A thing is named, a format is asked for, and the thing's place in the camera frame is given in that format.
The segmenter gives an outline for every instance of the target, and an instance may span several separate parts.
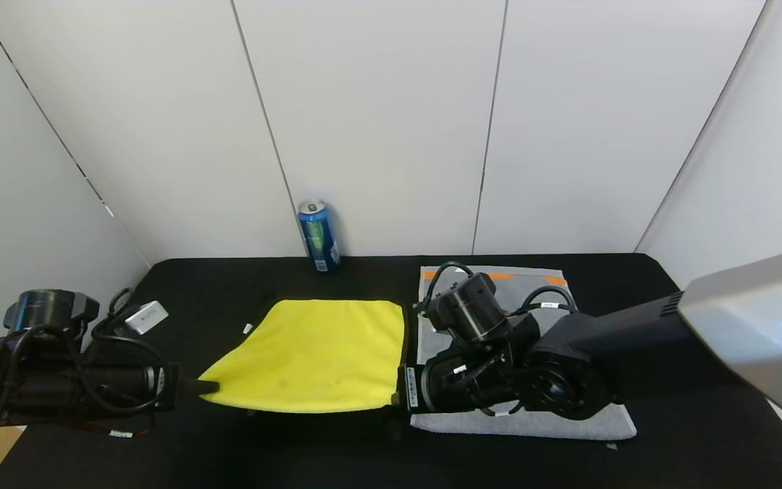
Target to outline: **white tag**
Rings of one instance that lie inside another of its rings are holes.
[[[137,331],[138,334],[144,334],[151,330],[153,326],[162,322],[162,319],[167,318],[168,312],[159,304],[159,301],[154,300],[149,304],[143,304],[141,309],[132,314],[130,318],[125,320],[125,324],[129,328]]]
[[[406,392],[409,394],[409,407],[418,408],[418,389],[415,387],[415,368],[406,367]]]

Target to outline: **black tablecloth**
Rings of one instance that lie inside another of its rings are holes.
[[[346,257],[330,276],[319,275],[306,259],[168,260],[150,270],[133,302],[165,306],[170,316],[146,339],[196,377],[278,300],[356,298],[408,306],[416,301],[419,267],[445,259]],[[563,270],[581,310],[593,315],[677,291],[644,255],[459,259]],[[639,435],[615,450],[605,442],[410,427],[394,441],[389,431],[399,423],[392,408],[251,416],[188,399],[136,439],[33,425],[0,466],[0,487],[782,487],[782,423],[752,387],[630,401],[627,409]],[[144,422],[137,417],[119,424]]]

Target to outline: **gray towel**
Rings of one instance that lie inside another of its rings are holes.
[[[419,297],[423,297],[430,282],[425,272],[435,272],[438,267],[422,267],[422,280],[419,284]],[[559,270],[540,268],[519,268],[508,266],[471,266],[474,272],[503,274],[494,279],[497,286],[497,302],[503,309],[513,310],[521,305],[527,294],[543,285],[559,285],[568,290],[563,273]],[[444,291],[454,282],[460,281],[463,274],[459,270],[446,270],[440,276],[434,293]],[[561,295],[549,292],[540,299],[546,302],[563,302]],[[557,319],[566,312],[559,309],[536,309],[534,318],[544,334]],[[418,363],[423,364],[436,353],[445,350],[451,344],[446,333],[434,331],[430,321],[419,318],[418,322]],[[494,406],[499,412],[508,412],[515,403]],[[565,439],[617,440],[630,439],[636,434],[635,425],[623,405],[608,405],[589,420],[573,421],[561,418],[552,412],[519,411],[511,416],[490,417],[480,411],[454,412],[453,414],[414,414],[410,424],[413,427],[435,433],[474,433],[500,434],[536,437],[564,437]]]

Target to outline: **blue can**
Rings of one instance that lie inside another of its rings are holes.
[[[339,251],[331,227],[328,207],[317,198],[304,200],[297,207],[303,238],[310,250],[310,259],[319,272],[334,272],[339,267]]]

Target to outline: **yellow cloth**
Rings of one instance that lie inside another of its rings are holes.
[[[283,300],[201,380],[210,402],[275,412],[381,408],[397,388],[403,310],[388,301]]]

